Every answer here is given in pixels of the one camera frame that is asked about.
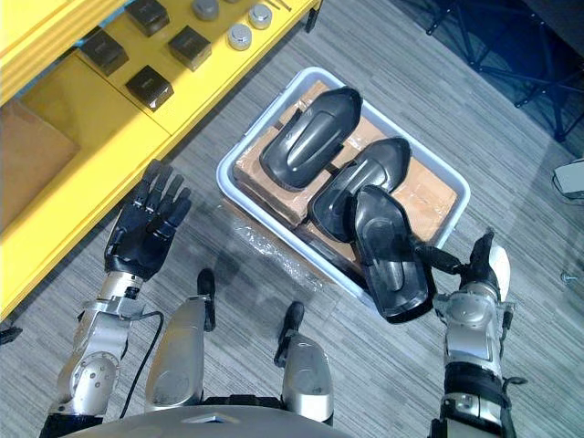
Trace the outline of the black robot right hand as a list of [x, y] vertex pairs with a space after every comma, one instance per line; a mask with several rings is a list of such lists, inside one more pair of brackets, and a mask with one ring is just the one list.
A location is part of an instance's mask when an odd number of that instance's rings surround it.
[[487, 228], [485, 234], [474, 242], [470, 261], [467, 264], [442, 249], [423, 243], [416, 237], [409, 238], [409, 245], [427, 266], [449, 275], [459, 276], [461, 278], [460, 287], [474, 282], [485, 283], [496, 292], [496, 299], [503, 302], [506, 300], [508, 289], [503, 288], [504, 281], [498, 279], [495, 268], [491, 264], [492, 251], [503, 250], [503, 247], [494, 246], [494, 237], [494, 230]]

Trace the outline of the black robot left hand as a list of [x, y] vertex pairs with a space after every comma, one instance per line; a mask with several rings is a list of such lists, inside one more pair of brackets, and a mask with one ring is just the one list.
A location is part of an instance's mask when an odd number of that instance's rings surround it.
[[104, 250], [106, 272], [123, 272], [143, 281], [157, 274], [173, 238], [192, 206], [191, 190], [172, 167], [153, 160], [131, 191]]

